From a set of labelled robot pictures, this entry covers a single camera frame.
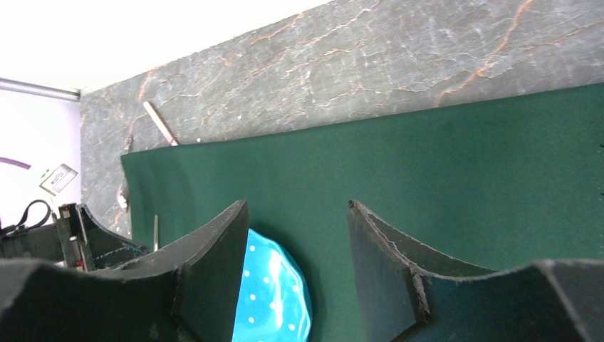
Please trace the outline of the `dark green cloth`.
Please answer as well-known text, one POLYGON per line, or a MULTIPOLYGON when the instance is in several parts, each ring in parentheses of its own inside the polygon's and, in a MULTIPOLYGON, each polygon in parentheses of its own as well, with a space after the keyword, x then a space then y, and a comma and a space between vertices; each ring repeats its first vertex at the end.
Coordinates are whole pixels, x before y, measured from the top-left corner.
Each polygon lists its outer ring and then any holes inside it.
POLYGON ((309 285, 312 341, 363 341, 346 222, 358 200, 490 269, 603 258, 603 85, 122 157, 133 236, 179 239, 246 200, 309 285))

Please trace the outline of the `blue polka dot plate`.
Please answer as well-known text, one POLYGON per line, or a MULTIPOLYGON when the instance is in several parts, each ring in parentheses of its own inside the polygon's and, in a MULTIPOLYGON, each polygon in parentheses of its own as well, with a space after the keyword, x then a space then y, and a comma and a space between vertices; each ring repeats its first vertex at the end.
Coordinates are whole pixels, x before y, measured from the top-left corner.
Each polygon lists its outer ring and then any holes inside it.
POLYGON ((236 306, 233 341, 308 341, 313 309, 294 258, 250 229, 236 306))

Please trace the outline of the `silver fork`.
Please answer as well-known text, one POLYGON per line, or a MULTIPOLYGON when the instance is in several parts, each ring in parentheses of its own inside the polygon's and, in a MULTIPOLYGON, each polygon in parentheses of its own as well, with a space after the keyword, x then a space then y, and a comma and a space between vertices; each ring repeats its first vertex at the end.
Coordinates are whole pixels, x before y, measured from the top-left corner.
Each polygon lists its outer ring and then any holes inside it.
POLYGON ((159 217, 154 215, 153 220, 153 252, 159 249, 159 217))

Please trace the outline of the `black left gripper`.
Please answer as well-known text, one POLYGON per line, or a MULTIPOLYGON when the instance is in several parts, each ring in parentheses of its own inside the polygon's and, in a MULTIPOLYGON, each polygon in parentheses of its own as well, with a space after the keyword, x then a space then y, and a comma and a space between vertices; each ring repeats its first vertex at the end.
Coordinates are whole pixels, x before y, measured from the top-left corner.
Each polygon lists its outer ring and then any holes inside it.
POLYGON ((85 204, 64 205, 56 214, 44 202, 43 218, 28 225, 29 203, 20 220, 1 227, 2 259, 42 259, 77 271, 118 269, 149 253, 149 249, 106 229, 85 204), (75 208, 78 225, 73 225, 75 208))

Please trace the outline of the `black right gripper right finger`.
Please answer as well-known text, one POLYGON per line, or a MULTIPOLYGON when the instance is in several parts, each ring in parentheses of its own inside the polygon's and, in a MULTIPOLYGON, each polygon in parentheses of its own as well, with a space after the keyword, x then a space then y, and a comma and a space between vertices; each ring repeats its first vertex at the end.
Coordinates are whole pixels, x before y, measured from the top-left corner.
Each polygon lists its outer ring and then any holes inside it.
POLYGON ((368 341, 601 341, 603 263, 543 259, 494 271, 444 254, 348 204, 368 341))

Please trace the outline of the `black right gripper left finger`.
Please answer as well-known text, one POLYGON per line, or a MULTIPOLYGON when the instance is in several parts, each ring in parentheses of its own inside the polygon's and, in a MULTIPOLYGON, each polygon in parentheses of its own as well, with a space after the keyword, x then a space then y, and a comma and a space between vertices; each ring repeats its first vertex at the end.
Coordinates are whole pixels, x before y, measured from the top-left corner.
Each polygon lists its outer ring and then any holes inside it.
POLYGON ((230 341, 247 203, 118 269, 1 258, 3 341, 230 341))

